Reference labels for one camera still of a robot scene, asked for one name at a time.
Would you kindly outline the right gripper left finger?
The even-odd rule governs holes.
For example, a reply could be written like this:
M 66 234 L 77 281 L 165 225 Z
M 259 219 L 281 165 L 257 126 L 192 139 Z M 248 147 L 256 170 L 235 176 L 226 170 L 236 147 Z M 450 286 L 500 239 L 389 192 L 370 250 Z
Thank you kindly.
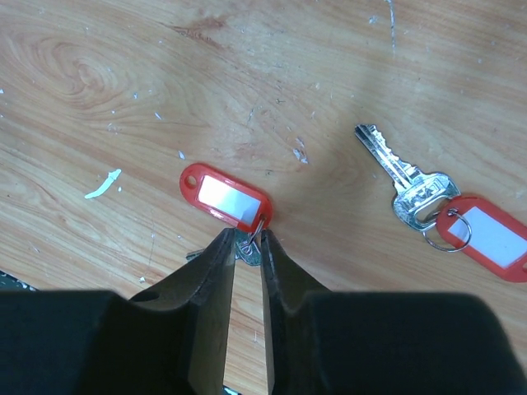
M 5 290 L 4 394 L 220 394 L 234 280 L 232 229 L 126 299 L 111 290 Z

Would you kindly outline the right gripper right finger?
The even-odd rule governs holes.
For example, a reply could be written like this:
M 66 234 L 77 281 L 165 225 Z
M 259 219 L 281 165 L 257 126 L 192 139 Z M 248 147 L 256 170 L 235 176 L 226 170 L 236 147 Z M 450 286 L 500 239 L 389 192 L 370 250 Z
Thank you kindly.
M 329 290 L 261 237 L 271 394 L 523 394 L 497 316 L 452 292 Z

